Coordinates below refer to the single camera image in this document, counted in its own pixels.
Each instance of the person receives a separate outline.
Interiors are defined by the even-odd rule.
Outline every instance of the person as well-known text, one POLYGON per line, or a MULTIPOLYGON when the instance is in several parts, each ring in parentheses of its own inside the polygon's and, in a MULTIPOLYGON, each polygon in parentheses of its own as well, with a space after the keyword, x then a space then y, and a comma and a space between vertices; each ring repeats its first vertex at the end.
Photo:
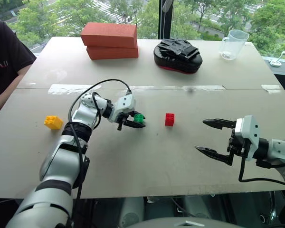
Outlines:
POLYGON ((0 110, 35 59, 16 34, 0 21, 0 110))

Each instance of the green lego brick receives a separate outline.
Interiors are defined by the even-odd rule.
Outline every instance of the green lego brick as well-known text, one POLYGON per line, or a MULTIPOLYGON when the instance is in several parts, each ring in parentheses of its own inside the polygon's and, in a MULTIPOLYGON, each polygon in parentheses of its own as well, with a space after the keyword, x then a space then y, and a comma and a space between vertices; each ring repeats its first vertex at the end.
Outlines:
POLYGON ((143 115, 142 114, 136 114, 134 116, 134 122, 138 122, 138 123, 143 124, 143 115))

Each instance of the printed logo on shirt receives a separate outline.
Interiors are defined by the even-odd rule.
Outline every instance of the printed logo on shirt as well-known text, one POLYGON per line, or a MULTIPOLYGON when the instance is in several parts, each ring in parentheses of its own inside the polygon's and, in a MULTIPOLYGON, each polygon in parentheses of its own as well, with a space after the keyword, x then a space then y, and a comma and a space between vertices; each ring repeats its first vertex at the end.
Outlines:
POLYGON ((8 67, 9 63, 7 61, 0 62, 0 68, 8 67))

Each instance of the measuring cup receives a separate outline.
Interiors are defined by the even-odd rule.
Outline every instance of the measuring cup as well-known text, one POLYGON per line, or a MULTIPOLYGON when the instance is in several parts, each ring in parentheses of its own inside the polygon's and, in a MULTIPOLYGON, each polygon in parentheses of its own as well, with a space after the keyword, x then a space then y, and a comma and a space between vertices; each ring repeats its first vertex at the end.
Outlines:
POLYGON ((243 45, 248 40, 249 34, 241 30, 230 30, 228 37, 224 37, 219 49, 220 56, 226 60, 235 59, 243 45))

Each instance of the yellow lego brick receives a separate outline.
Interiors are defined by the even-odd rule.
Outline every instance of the yellow lego brick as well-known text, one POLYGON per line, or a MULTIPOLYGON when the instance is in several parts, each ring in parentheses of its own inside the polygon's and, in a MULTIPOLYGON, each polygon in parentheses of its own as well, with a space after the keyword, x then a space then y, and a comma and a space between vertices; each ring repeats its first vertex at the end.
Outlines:
POLYGON ((63 121, 56 115, 48 115, 44 120, 44 125, 52 130, 59 130, 63 121))

